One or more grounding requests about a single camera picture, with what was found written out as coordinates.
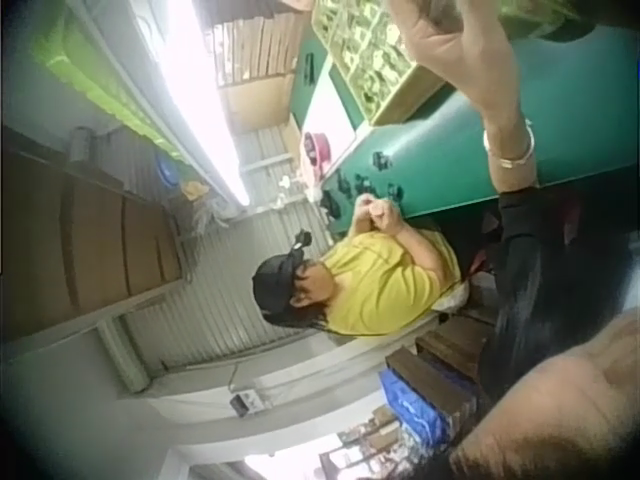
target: wrist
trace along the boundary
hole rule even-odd
[[[529,150],[531,138],[527,124],[516,107],[482,115],[491,154],[505,160],[520,160]]]
[[[407,228],[411,228],[411,227],[409,227],[409,225],[404,221],[400,222],[400,224],[398,224],[396,228],[391,232],[391,236],[398,237],[399,235],[404,233],[407,230]]]

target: green tray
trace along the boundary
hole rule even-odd
[[[88,36],[73,12],[62,0],[49,0],[47,24],[34,39],[32,54],[61,81],[72,85],[105,112],[138,134],[149,138],[176,160],[179,151],[157,131],[139,108],[127,87]]]

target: tray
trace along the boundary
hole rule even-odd
[[[319,0],[311,24],[370,125],[404,122],[445,84],[409,60],[379,0]]]
[[[452,2],[432,2],[424,12],[447,33],[462,25]],[[500,21],[511,39],[566,42],[592,29],[585,29],[565,0],[500,4]],[[311,25],[372,126],[404,122],[445,84],[409,58],[381,0],[317,0]]]

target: blue container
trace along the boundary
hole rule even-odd
[[[162,183],[164,183],[168,189],[173,190],[180,186],[178,165],[169,155],[160,150],[156,150],[156,167]]]
[[[390,369],[380,372],[380,383],[389,407],[414,433],[423,448],[432,450],[447,443],[448,422],[433,405],[423,400]]]

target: hand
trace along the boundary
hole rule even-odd
[[[382,233],[395,236],[404,228],[404,220],[396,206],[388,199],[376,200],[369,205],[369,213],[375,227]]]
[[[431,0],[387,0],[409,54],[466,95],[483,118],[508,123],[517,117],[518,66],[498,21],[497,0],[457,0],[461,33],[443,34],[420,14],[419,3]]]
[[[358,198],[353,207],[353,220],[369,220],[371,215],[369,214],[369,205],[375,202],[377,199],[370,193],[363,193]]]

